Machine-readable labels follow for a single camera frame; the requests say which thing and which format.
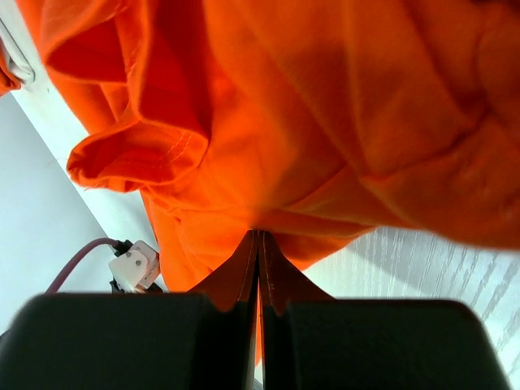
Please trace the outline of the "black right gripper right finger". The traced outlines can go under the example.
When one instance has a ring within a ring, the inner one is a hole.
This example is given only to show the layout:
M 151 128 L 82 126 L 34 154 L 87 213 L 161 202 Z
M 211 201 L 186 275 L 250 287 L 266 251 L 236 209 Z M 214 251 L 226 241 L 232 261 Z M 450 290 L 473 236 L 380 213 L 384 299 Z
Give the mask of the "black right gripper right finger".
M 506 389 L 482 323 L 459 301 L 338 299 L 258 235 L 267 389 Z

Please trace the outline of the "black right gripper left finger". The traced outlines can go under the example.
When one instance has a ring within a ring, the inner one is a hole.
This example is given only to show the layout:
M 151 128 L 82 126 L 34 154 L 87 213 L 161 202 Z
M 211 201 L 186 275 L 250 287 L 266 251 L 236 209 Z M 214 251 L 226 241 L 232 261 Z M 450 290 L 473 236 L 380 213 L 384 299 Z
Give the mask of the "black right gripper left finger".
M 258 235 L 185 293 L 34 297 L 1 343 L 4 389 L 251 389 Z

